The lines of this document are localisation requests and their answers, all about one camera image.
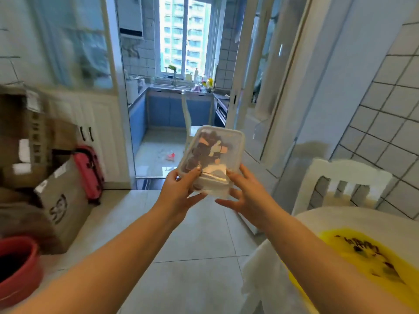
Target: finger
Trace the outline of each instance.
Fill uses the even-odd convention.
[[[230,195],[233,196],[235,199],[239,199],[241,197],[241,194],[241,190],[238,190],[237,188],[230,188]]]
[[[256,177],[244,164],[240,164],[240,172],[246,179],[256,180]]]
[[[243,190],[246,187],[247,181],[243,176],[232,171],[231,169],[226,169],[225,173],[227,174],[228,178],[239,187],[239,189]]]
[[[238,211],[239,210],[239,206],[238,206],[238,202],[235,202],[233,200],[227,200],[227,199],[221,199],[221,198],[217,198],[216,200],[214,200],[218,205],[233,209],[233,211]]]
[[[192,184],[194,181],[199,177],[201,174],[201,166],[198,165],[196,168],[189,171],[188,174],[182,177],[182,179],[179,181],[179,183],[182,183],[187,189],[192,187]]]
[[[167,174],[166,181],[176,181],[178,175],[178,169],[174,169],[173,171],[170,171],[169,174]]]
[[[200,193],[198,195],[188,197],[186,199],[186,206],[188,208],[191,208],[193,205],[197,204],[198,202],[203,200],[205,197],[207,197],[207,194],[205,194],[205,193]]]

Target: chair seat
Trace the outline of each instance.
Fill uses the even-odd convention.
[[[195,134],[196,134],[196,132],[198,131],[198,129],[200,128],[201,126],[191,126],[191,134],[189,135],[190,137],[194,137],[195,136]]]

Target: black cabinet handle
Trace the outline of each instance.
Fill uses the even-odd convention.
[[[86,138],[84,137],[84,133],[83,133],[83,127],[80,127],[80,133],[81,133],[81,137],[83,138],[83,141],[86,142]]]
[[[89,127],[89,133],[90,133],[90,139],[92,140],[92,142],[94,142],[95,140],[93,140],[93,136],[92,136],[92,127]]]

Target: white table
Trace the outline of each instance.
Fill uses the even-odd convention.
[[[362,207],[320,207],[296,218],[316,235],[340,228],[362,232],[419,269],[419,222]],[[252,313],[259,300],[265,314],[308,313],[287,272],[271,243],[264,241],[243,268],[242,292],[248,297],[241,313]]]

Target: hand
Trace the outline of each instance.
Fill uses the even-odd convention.
[[[192,194],[192,184],[200,174],[201,167],[198,166],[182,179],[177,179],[179,176],[177,169],[171,171],[166,177],[154,207],[162,208],[169,213],[169,217],[175,222],[176,227],[183,221],[189,208],[207,196],[201,193],[189,197]]]
[[[240,171],[243,176],[226,170],[228,178],[240,188],[230,189],[230,195],[238,201],[218,198],[215,202],[241,213],[254,226],[264,230],[269,221],[269,210],[277,208],[278,205],[246,166],[240,164]]]

